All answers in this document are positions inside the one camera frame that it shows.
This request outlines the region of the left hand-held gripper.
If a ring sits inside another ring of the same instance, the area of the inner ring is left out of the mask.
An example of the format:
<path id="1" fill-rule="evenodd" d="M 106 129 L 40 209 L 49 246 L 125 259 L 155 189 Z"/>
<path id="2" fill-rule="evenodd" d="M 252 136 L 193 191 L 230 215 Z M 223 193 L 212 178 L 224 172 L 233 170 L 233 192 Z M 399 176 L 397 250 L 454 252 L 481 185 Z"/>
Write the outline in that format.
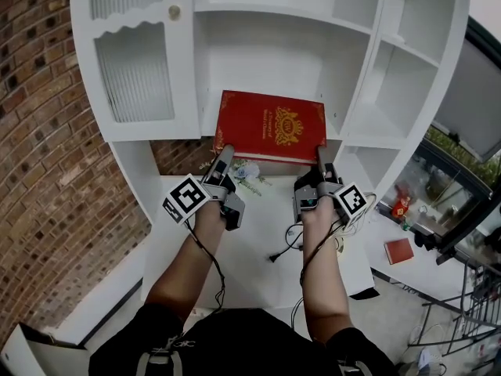
<path id="1" fill-rule="evenodd" d="M 208 201 L 215 201 L 219 203 L 225 228 L 228 231 L 240 228 L 245 204 L 228 176 L 233 155 L 234 147 L 225 145 L 201 180 L 188 174 L 167 192 L 162 207 L 177 225 L 188 220 Z"/>

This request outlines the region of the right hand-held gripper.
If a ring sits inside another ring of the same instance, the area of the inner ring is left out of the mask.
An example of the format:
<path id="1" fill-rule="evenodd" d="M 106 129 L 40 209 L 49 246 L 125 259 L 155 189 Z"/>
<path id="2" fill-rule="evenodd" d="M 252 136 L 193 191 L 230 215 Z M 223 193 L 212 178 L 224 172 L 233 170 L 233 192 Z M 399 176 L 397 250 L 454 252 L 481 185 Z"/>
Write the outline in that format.
<path id="1" fill-rule="evenodd" d="M 333 202 L 344 229 L 354 226 L 369 209 L 369 198 L 356 183 L 344 183 L 332 163 L 328 150 L 317 146 L 317 167 L 312 167 L 294 183 L 293 210 L 295 222 L 303 222 L 304 215 L 317 209 L 322 198 Z"/>

